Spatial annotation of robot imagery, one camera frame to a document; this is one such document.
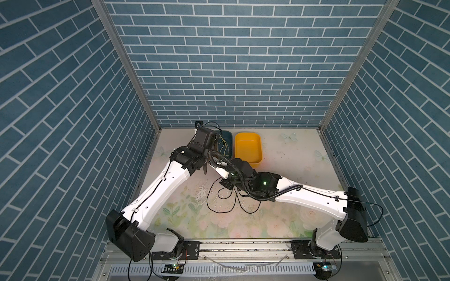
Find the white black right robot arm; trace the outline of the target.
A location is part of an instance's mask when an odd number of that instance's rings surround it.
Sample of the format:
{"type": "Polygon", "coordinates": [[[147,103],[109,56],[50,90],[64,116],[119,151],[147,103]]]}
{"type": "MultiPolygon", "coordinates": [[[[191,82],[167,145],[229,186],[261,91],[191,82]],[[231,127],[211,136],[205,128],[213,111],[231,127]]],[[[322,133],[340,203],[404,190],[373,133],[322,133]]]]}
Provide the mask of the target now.
{"type": "Polygon", "coordinates": [[[366,209],[359,193],[324,190],[289,180],[279,174],[256,172],[241,159],[227,159],[217,151],[207,153],[209,164],[223,177],[221,184],[236,188],[256,201],[289,203],[324,213],[332,219],[315,228],[309,243],[312,256],[323,258],[343,241],[368,242],[366,209]]]}

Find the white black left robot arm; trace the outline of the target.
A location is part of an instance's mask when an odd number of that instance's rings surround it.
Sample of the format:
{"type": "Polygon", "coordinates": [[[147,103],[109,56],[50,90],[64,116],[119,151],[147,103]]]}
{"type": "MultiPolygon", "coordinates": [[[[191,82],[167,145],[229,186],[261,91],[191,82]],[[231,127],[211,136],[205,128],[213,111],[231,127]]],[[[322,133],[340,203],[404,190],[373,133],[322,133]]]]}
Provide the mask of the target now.
{"type": "Polygon", "coordinates": [[[178,258],[184,237],[173,229],[152,233],[151,222],[172,193],[194,172],[207,164],[207,153],[214,150],[218,131],[199,127],[186,146],[174,150],[162,172],[132,203],[121,211],[111,210],[105,219],[109,240],[132,261],[138,262],[154,252],[178,258]]]}

